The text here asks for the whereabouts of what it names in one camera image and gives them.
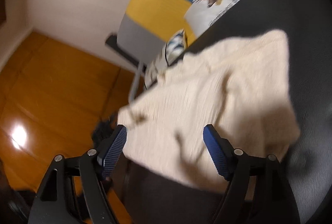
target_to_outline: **cream towel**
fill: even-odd
[[[203,128],[247,154],[279,160],[299,136],[288,96],[288,41],[280,30],[256,38],[229,38],[158,77],[118,123],[128,128],[124,154],[184,185],[224,192],[203,142]]]

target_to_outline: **orange floor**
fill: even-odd
[[[120,67],[33,32],[0,73],[0,158],[12,188],[36,191],[55,155],[90,149],[99,119],[127,104],[132,79]],[[113,192],[109,198],[120,223],[131,223]]]

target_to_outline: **metal screw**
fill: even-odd
[[[93,156],[93,155],[95,155],[97,153],[97,150],[96,149],[90,149],[89,151],[88,151],[88,155],[89,156]]]
[[[60,160],[62,160],[62,156],[61,156],[61,155],[57,155],[57,156],[54,158],[54,160],[55,160],[56,162],[59,162]]]
[[[235,149],[234,154],[240,156],[240,155],[243,155],[243,151],[241,149]]]
[[[269,158],[269,160],[271,160],[271,161],[275,161],[277,158],[276,158],[276,156],[275,155],[269,155],[268,156],[268,158]]]

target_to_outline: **chair leg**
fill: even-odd
[[[141,74],[143,72],[143,68],[144,68],[144,64],[143,64],[143,62],[140,61],[138,63],[137,71],[135,72],[134,80],[132,81],[132,86],[130,87],[129,96],[128,96],[129,104],[131,102],[133,102],[136,97],[138,86],[139,86],[139,80],[140,80]]]

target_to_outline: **white wall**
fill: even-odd
[[[28,0],[34,29],[129,70],[135,68],[105,46],[117,32],[130,0]]]
[[[0,70],[32,31],[27,22],[27,0],[5,0],[5,5],[7,19],[0,26]]]

